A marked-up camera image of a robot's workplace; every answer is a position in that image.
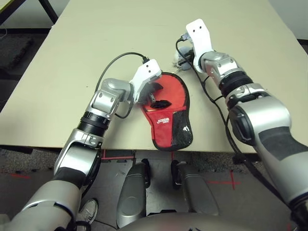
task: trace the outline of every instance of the table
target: table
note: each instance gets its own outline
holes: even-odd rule
[[[114,57],[137,51],[155,58],[163,71],[175,72],[175,42],[197,18],[207,25],[215,50],[234,57],[254,82],[284,102],[293,136],[308,145],[308,56],[267,0],[71,0],[0,114],[0,143],[63,147]],[[130,80],[140,64],[137,57],[123,58],[105,77]],[[231,151],[218,111],[197,78],[191,71],[178,75],[191,99],[194,140],[185,150]],[[219,96],[212,81],[207,88]],[[226,115],[223,99],[219,105]],[[155,149],[138,107],[127,119],[114,120],[104,148]]]

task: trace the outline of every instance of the shoe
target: shoe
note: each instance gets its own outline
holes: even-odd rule
[[[98,211],[98,201],[96,199],[88,200],[77,214],[76,221],[84,221],[89,225],[95,220]],[[85,226],[77,226],[77,231],[85,231]]]

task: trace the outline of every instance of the printed logo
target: printed logo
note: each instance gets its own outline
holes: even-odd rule
[[[183,127],[183,131],[189,131],[189,128],[187,126]]]
[[[163,124],[165,124],[165,123],[169,123],[169,118],[163,118],[163,119],[159,119],[158,121],[157,121],[157,124],[160,124],[160,123],[163,123]]]

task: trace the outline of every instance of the cable connector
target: cable connector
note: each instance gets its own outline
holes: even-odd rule
[[[150,60],[148,57],[145,57],[145,56],[142,59],[143,59],[142,64],[145,64]]]
[[[181,35],[180,37],[180,41],[186,41],[190,38],[189,34],[188,33],[185,33],[183,35]]]

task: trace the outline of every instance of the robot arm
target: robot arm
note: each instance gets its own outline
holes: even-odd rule
[[[207,73],[225,98],[236,138],[254,147],[293,219],[308,228],[308,147],[291,133],[291,117],[281,101],[254,83],[235,59],[213,51],[201,19],[186,26],[182,40],[190,39],[198,72]]]
[[[7,224],[6,230],[73,229],[81,194],[99,170],[103,136],[119,103],[142,101],[144,86],[160,76],[158,63],[152,59],[138,68],[130,82],[105,79],[61,150],[53,179],[37,190],[22,211]]]

